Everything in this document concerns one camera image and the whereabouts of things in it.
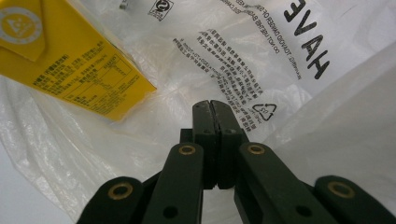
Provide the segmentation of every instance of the translucent white plastic bag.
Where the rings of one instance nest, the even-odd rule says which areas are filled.
[[[125,11],[118,9],[119,0],[72,2],[108,38],[133,56],[137,66],[158,88],[123,121],[111,122],[1,77],[1,140],[18,169],[40,191],[77,220],[86,202],[108,179],[128,175],[145,180],[160,171],[169,149],[178,142],[180,128],[191,126],[191,106],[202,100],[216,99],[236,106],[235,115],[249,131],[250,140],[262,142],[270,136],[265,143],[273,147],[301,179],[312,184],[323,174],[350,177],[370,189],[396,213],[396,199],[390,193],[396,188],[391,175],[394,157],[391,150],[385,150],[394,147],[393,142],[388,141],[392,133],[377,132],[389,127],[394,120],[392,113],[387,117],[365,119],[372,121],[368,127],[376,129],[368,129],[366,133],[365,126],[358,126],[361,135],[351,139],[346,138],[349,129],[344,125],[349,119],[337,114],[358,108],[360,101],[348,105],[359,95],[364,96],[365,88],[369,91],[382,86],[380,80],[394,71],[391,55],[395,47],[390,45],[396,39],[393,1],[306,2],[290,22],[285,11],[290,17],[293,8],[297,10],[303,1],[180,0],[167,1],[166,10],[161,7],[165,6],[164,2],[133,1]],[[215,44],[217,49],[224,46],[220,47],[221,52],[212,54],[207,48],[212,45],[214,49]],[[359,65],[373,56],[373,61]],[[318,69],[312,63],[317,58],[320,65],[329,62],[319,79],[315,79]],[[238,71],[228,79],[231,93],[224,88],[227,86],[224,78],[229,78],[226,64]],[[358,65],[363,69],[346,75]],[[211,69],[206,72],[202,66]],[[247,77],[248,81],[242,84],[238,81],[233,87],[231,82],[237,77]],[[394,79],[389,78],[384,83],[391,85]],[[253,93],[238,98],[238,91],[242,91],[242,87],[247,89],[248,83],[253,87],[257,83],[258,87],[253,88]],[[323,96],[324,92],[330,92],[332,97]],[[384,89],[385,93],[388,109],[394,110],[392,89]],[[379,95],[372,99],[375,103],[380,103]],[[382,110],[373,111],[382,115]],[[350,124],[367,115],[354,113],[355,119]],[[338,118],[342,118],[342,122],[335,123]],[[330,127],[325,133],[319,126],[322,120]],[[342,150],[346,145],[360,146],[366,134],[373,130],[378,134],[377,140],[387,139],[375,141],[385,150],[384,161],[375,172],[365,170],[368,165],[361,167],[360,162],[366,161],[367,155],[358,153],[357,157],[352,149],[346,150],[349,154],[340,155],[330,147],[340,146],[338,150]],[[316,147],[308,147],[311,142],[303,140],[309,140],[316,132],[321,134],[320,140],[326,140],[322,137],[325,136],[330,137],[327,142],[338,142],[337,137],[343,141],[340,145],[333,143],[326,149],[314,150]],[[294,147],[293,143],[304,147]],[[333,160],[324,162],[328,157]],[[356,158],[356,163],[333,163],[346,158]],[[364,174],[357,174],[356,169]],[[373,175],[383,181],[373,181],[368,186],[365,183]],[[239,223],[232,200],[232,190],[207,191],[203,222]]]

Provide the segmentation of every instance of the printed square logo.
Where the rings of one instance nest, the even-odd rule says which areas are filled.
[[[163,20],[168,12],[172,9],[173,2],[169,0],[157,0],[149,11],[149,15],[158,19],[158,21]]]

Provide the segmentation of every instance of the brass ring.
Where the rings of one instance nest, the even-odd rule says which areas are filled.
[[[265,148],[258,145],[250,145],[247,147],[247,151],[254,155],[261,155],[265,153]]]
[[[342,188],[345,189],[346,192],[341,192],[340,190],[337,189]],[[350,186],[344,184],[343,182],[338,182],[338,181],[332,181],[327,185],[327,188],[335,195],[341,198],[345,199],[351,199],[355,197],[355,190],[351,188]]]
[[[178,152],[182,155],[189,156],[195,153],[195,147],[192,146],[182,146],[178,149]]]
[[[126,189],[122,193],[117,193],[115,192],[117,189]],[[108,191],[108,197],[111,198],[112,200],[122,200],[125,198],[128,198],[129,195],[132,194],[132,191],[134,191],[134,187],[128,182],[120,182],[119,184],[114,185],[111,187],[111,189]]]

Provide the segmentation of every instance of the white circular logo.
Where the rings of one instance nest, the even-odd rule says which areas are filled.
[[[40,18],[23,7],[0,9],[0,38],[17,45],[37,40],[43,31]]]

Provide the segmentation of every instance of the yellow juice box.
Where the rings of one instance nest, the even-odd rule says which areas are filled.
[[[66,0],[0,0],[0,74],[114,120],[155,91]]]

